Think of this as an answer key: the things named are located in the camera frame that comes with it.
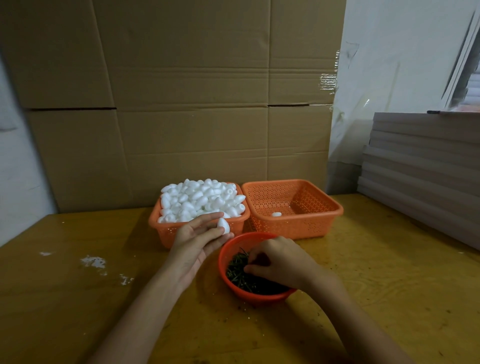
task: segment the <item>red plastic bowl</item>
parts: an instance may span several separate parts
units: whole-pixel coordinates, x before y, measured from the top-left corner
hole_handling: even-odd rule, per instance
[[[232,260],[232,257],[236,253],[241,252],[240,248],[248,252],[254,246],[257,246],[261,242],[276,237],[277,235],[270,234],[269,232],[248,232],[242,235],[238,235],[222,247],[222,249],[220,250],[220,255],[218,256],[218,270],[220,271],[220,276],[222,277],[226,285],[242,300],[256,306],[283,301],[296,290],[289,289],[286,292],[268,296],[246,292],[238,288],[232,282],[230,282],[226,274],[227,267]]]

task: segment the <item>orange basket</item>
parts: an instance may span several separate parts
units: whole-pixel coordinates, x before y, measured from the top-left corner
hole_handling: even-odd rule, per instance
[[[244,194],[238,184],[237,194]],[[234,233],[235,236],[242,234],[243,223],[246,219],[250,217],[250,209],[246,200],[244,200],[243,205],[245,206],[245,211],[237,218],[228,218],[226,219],[228,225],[230,226],[230,232]],[[153,207],[152,213],[148,218],[148,225],[158,231],[160,236],[160,241],[167,248],[170,249],[175,240],[175,235],[177,234],[177,229],[186,224],[186,222],[172,222],[172,223],[158,223],[157,220],[161,214],[162,207],[160,206],[160,199],[157,200],[155,206]]]
[[[247,182],[242,190],[255,229],[290,239],[325,236],[343,214],[338,202],[305,180]]]

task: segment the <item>white wall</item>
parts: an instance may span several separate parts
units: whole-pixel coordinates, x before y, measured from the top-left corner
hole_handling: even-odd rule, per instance
[[[376,111],[441,108],[477,3],[347,1],[330,140],[330,193],[356,189]]]
[[[52,213],[55,204],[0,63],[0,246]]]

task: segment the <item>person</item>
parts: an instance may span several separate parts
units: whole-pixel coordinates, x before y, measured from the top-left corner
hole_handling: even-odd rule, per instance
[[[90,364],[147,363],[175,302],[190,286],[203,261],[233,238],[213,220],[223,212],[205,214],[177,231],[161,269],[148,282],[118,324],[90,358]],[[270,265],[252,264],[259,254]],[[291,239],[278,237],[250,251],[246,273],[308,294],[326,313],[349,355],[360,363],[413,363],[407,354],[352,300],[340,278],[318,265]]]

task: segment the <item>perforated basket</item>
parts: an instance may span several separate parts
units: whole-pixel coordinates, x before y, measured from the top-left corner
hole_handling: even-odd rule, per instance
[[[338,202],[305,180],[248,182],[242,190],[255,229],[290,239],[325,236],[343,214]]]
[[[244,194],[242,189],[239,185],[237,185],[237,194]],[[242,234],[243,231],[243,223],[246,219],[250,217],[250,209],[246,201],[242,202],[245,206],[245,211],[237,218],[228,218],[226,219],[228,225],[230,226],[230,232],[234,233],[235,236]],[[153,207],[152,213],[148,219],[148,225],[158,231],[158,235],[160,236],[160,241],[162,244],[167,248],[170,249],[173,245],[175,240],[175,235],[177,234],[177,230],[186,224],[186,222],[172,222],[172,223],[158,223],[158,218],[162,215],[161,214],[162,207],[160,206],[160,199],[157,200],[155,206]]]

